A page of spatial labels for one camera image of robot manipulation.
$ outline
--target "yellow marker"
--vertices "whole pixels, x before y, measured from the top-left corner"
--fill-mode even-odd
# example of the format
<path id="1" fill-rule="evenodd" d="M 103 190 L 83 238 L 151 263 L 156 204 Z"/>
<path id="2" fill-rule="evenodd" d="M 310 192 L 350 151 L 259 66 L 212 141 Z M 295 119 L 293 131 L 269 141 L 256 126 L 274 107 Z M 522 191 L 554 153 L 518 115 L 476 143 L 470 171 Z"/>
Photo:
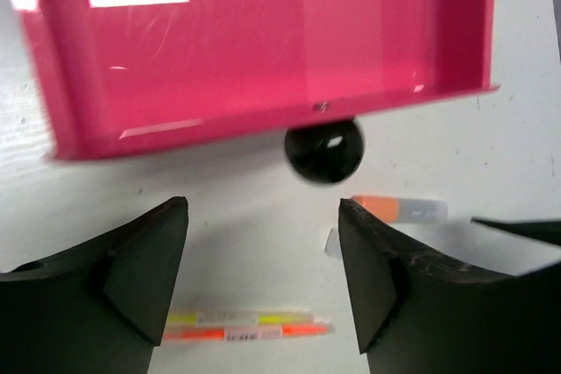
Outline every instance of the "yellow marker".
<path id="1" fill-rule="evenodd" d="M 248 312 L 204 312 L 187 311 L 171 313 L 167 327 L 191 326 L 198 328 L 224 326 L 258 326 L 271 324 L 297 324 L 313 321 L 311 313 L 248 313 Z"/>

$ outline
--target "white table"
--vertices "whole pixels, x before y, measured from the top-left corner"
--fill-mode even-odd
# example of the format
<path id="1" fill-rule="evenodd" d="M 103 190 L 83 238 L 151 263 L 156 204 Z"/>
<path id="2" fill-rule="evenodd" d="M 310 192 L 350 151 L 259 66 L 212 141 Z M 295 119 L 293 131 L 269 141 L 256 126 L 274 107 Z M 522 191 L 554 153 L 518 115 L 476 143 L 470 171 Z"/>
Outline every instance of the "white table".
<path id="1" fill-rule="evenodd" d="M 343 266 L 323 254 L 340 197 L 435 197 L 460 219 L 561 216 L 561 66 L 551 0 L 497 0 L 499 93 L 362 118 L 365 160 L 337 187 L 294 176 L 282 133 L 137 159 L 49 161 L 52 140 L 18 24 L 7 0 L 0 11 L 1 271 L 186 195 L 191 221 L 175 307 L 306 308 L 337 329 L 311 339 L 165 346 L 154 353 L 152 374 L 366 373 Z M 456 246 L 473 252 L 469 241 Z"/>

